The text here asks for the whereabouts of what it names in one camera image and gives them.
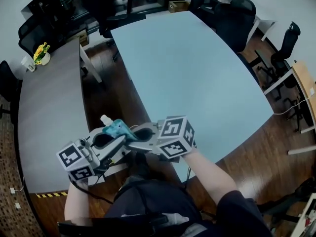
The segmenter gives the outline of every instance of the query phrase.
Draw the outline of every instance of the human arm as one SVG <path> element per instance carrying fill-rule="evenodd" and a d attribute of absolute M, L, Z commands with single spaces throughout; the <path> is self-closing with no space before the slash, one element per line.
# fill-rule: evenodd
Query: human arm
<path fill-rule="evenodd" d="M 237 190 L 234 180 L 220 167 L 206 159 L 198 149 L 194 148 L 183 158 L 216 204 L 225 194 Z"/>
<path fill-rule="evenodd" d="M 77 182 L 77 185 L 85 190 L 88 190 L 88 184 L 84 181 Z M 88 217 L 88 194 L 78 190 L 72 183 L 70 183 L 65 205 L 65 220 Z"/>

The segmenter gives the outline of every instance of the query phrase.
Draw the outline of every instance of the wooden floor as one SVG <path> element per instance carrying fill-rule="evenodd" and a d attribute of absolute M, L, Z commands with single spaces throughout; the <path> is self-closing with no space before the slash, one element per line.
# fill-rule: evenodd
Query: wooden floor
<path fill-rule="evenodd" d="M 267 42 L 261 42 L 260 38 L 259 34 L 255 34 L 243 52 L 248 61 L 255 58 L 255 49 L 263 51 L 266 57 L 274 53 Z M 119 58 L 115 63 L 112 61 L 115 51 L 115 46 L 107 48 L 105 44 L 101 44 L 87 52 L 106 84 L 106 89 L 100 87 L 91 73 L 82 82 L 91 130 L 101 126 L 99 118 L 102 114 L 112 119 L 121 118 L 130 126 L 149 121 L 135 87 L 128 78 L 122 59 Z M 265 75 L 255 71 L 260 82 L 264 82 Z M 288 106 L 285 106 L 282 100 L 275 102 L 274 94 L 275 92 L 269 94 L 268 100 L 274 112 L 283 112 Z M 283 87 L 282 96 L 295 99 L 296 90 Z M 303 120 L 301 124 L 303 128 L 307 127 Z M 293 192 L 304 180 L 311 177 L 315 161 L 314 152 L 287 155 L 289 149 L 315 143 L 312 132 L 294 133 L 295 126 L 296 120 L 287 121 L 286 115 L 272 116 L 247 141 L 218 162 L 218 165 L 233 177 L 245 197 L 254 198 L 258 204 L 275 200 Z M 153 157 L 150 164 L 153 168 L 163 170 L 171 182 L 179 183 L 168 163 L 157 163 Z M 127 175 L 127 171 L 121 171 L 90 190 L 99 196 L 113 199 Z M 214 203 L 197 178 L 189 181 L 188 191 L 199 209 L 215 212 Z M 58 236 L 57 221 L 64 220 L 66 197 L 37 198 L 31 194 L 31 198 L 42 224 L 51 236 Z M 302 206 L 304 205 L 299 204 L 293 210 L 293 215 L 297 215 Z M 90 199 L 91 217 L 103 217 L 108 208 L 109 205 L 105 202 Z M 287 236 L 293 227 L 293 223 L 283 223 L 278 228 L 276 236 Z"/>

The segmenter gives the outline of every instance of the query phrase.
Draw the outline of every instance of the gray table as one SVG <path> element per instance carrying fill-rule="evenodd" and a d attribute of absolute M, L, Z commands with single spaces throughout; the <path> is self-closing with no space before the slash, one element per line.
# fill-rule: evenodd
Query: gray table
<path fill-rule="evenodd" d="M 51 54 L 50 62 L 23 78 L 19 151 L 29 193 L 66 190 L 69 179 L 56 153 L 89 133 L 80 76 L 79 40 Z"/>
<path fill-rule="evenodd" d="M 229 154 L 272 115 L 247 68 L 189 11 L 111 32 L 150 119 L 187 115 L 197 147 L 211 161 Z M 182 158 L 173 166 L 185 181 Z"/>

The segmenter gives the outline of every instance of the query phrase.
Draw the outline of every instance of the table leg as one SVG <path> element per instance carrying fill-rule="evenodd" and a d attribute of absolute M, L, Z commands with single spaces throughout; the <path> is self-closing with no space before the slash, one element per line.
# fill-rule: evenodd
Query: table leg
<path fill-rule="evenodd" d="M 89 70 L 89 72 L 93 74 L 93 76 L 97 79 L 98 82 L 102 82 L 101 77 L 99 76 L 98 72 L 95 70 L 95 67 L 92 65 L 89 57 L 87 56 L 87 54 L 85 53 L 81 45 L 80 45 L 80 57 L 85 63 L 85 65 L 87 66 L 87 69 Z"/>
<path fill-rule="evenodd" d="M 255 30 L 257 29 L 259 23 L 260 23 L 260 20 L 258 18 L 256 18 L 256 21 L 253 24 L 253 27 L 251 28 L 251 31 L 250 31 L 250 33 L 248 35 L 247 43 L 250 41 L 250 39 L 251 39 L 253 33 L 255 32 Z"/>
<path fill-rule="evenodd" d="M 274 26 L 275 24 L 276 24 L 275 21 L 273 21 L 273 22 L 271 23 L 270 27 L 267 29 L 266 33 L 263 35 L 261 41 L 264 41 L 264 40 L 266 39 L 268 33 L 271 31 L 271 29 L 273 28 L 273 26 Z"/>
<path fill-rule="evenodd" d="M 316 129 L 316 126 L 311 126 L 311 127 L 309 127 L 309 128 L 306 128 L 306 129 L 304 129 L 304 130 L 301 130 L 301 133 L 306 133 L 306 132 L 309 132 L 309 131 L 312 131 L 312 130 L 314 130 L 314 129 Z"/>
<path fill-rule="evenodd" d="M 304 148 L 299 148 L 299 149 L 289 150 L 287 152 L 287 154 L 288 155 L 295 155 L 295 154 L 305 153 L 305 152 L 309 152 L 309 151 L 313 151 L 313 150 L 316 150 L 316 145 L 308 146 L 308 147 L 304 147 Z"/>
<path fill-rule="evenodd" d="M 287 79 L 291 74 L 293 74 L 293 70 L 289 70 L 284 76 L 282 76 L 279 80 L 277 80 L 274 84 L 272 84 L 267 90 L 265 90 L 263 93 L 267 95 L 272 90 L 274 90 L 276 87 L 278 87 L 285 79 Z"/>

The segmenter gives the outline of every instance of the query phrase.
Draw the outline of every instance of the light blue table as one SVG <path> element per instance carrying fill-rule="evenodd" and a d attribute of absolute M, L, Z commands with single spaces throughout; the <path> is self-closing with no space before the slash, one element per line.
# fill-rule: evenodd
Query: light blue table
<path fill-rule="evenodd" d="M 273 113 L 239 58 L 188 11 L 138 21 L 112 35 L 150 119 L 187 115 L 197 147 L 213 162 Z M 185 181 L 184 160 L 173 166 Z"/>

